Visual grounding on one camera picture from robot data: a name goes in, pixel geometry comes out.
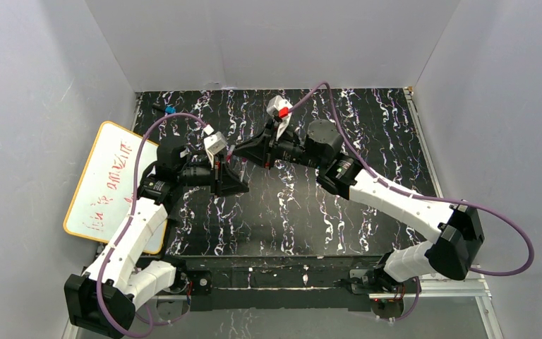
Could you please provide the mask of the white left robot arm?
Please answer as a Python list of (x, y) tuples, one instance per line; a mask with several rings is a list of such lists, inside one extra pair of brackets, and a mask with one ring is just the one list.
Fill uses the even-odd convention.
[(194, 160), (185, 147), (157, 150), (156, 160), (138, 178), (136, 200), (113, 240), (81, 275), (70, 275), (64, 284), (71, 324), (109, 338), (137, 337), (129, 331), (137, 309), (181, 277), (169, 262), (152, 261), (142, 269), (137, 262), (184, 189), (208, 187), (215, 197), (248, 192), (226, 159), (225, 152)]

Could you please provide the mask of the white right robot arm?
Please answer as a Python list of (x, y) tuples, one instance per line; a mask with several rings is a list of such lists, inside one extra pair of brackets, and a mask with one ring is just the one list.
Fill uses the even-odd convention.
[(317, 183), (328, 193), (379, 210), (424, 237), (420, 244), (385, 254), (367, 272), (367, 285), (387, 289), (432, 273), (465, 279), (484, 241), (477, 210), (417, 199), (415, 191), (369, 174), (361, 161), (342, 152), (343, 143), (337, 127), (328, 120), (310, 123), (301, 140), (289, 127), (269, 119), (258, 135), (238, 144), (233, 154), (266, 169), (278, 160), (315, 168)]

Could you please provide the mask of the blue capped black marker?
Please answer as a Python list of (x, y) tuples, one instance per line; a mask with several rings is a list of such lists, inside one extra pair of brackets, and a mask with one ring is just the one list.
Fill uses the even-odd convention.
[(165, 114), (175, 114), (176, 113), (176, 109), (172, 106), (167, 106), (167, 105), (162, 105), (162, 104), (158, 104), (158, 103), (155, 103), (152, 105), (152, 108), (158, 112), (163, 112)]

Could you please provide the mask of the yellow framed whiteboard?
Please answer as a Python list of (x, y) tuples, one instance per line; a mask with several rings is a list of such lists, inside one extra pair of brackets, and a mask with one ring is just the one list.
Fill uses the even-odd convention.
[(131, 207), (141, 140), (111, 121), (101, 124), (63, 222), (68, 234), (102, 243), (115, 238)]

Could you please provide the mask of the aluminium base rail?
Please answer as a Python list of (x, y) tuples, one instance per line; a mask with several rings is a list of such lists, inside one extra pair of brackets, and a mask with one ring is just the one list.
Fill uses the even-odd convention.
[(371, 311), (379, 319), (394, 321), (409, 314), (422, 297), (473, 297), (488, 336), (502, 337), (482, 278), (455, 281), (428, 276), (383, 289), (371, 286), (370, 275), (370, 264), (357, 258), (324, 263), (285, 258), (232, 258), (202, 264), (179, 261), (170, 286), (154, 286), (146, 270), (133, 274), (126, 287), (114, 287), (107, 279), (102, 301), (114, 324), (100, 310), (95, 281), (73, 275), (64, 290), (71, 323), (110, 338), (121, 338), (135, 319), (163, 326), (166, 321), (148, 309), (151, 302), (182, 302), (189, 311), (347, 309)]

